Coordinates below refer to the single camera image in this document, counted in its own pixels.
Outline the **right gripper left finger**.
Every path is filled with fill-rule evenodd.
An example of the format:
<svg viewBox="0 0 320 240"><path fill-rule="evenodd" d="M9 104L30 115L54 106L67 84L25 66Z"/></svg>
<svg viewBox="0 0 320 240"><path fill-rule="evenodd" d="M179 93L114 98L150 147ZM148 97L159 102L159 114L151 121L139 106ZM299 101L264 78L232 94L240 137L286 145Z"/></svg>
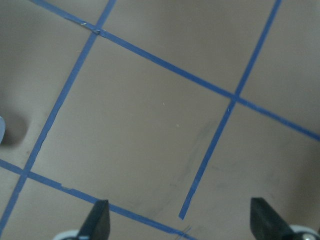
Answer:
<svg viewBox="0 0 320 240"><path fill-rule="evenodd" d="M58 233L54 240L108 240L111 232L108 200L98 200L79 230Z"/></svg>

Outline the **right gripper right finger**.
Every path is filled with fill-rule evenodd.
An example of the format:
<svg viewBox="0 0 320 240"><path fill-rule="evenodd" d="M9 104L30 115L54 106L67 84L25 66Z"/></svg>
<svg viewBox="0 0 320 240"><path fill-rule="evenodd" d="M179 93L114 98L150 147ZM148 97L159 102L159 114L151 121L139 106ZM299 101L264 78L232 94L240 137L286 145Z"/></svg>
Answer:
<svg viewBox="0 0 320 240"><path fill-rule="evenodd" d="M250 231L256 240L318 240L320 233L288 224L262 197L250 200Z"/></svg>

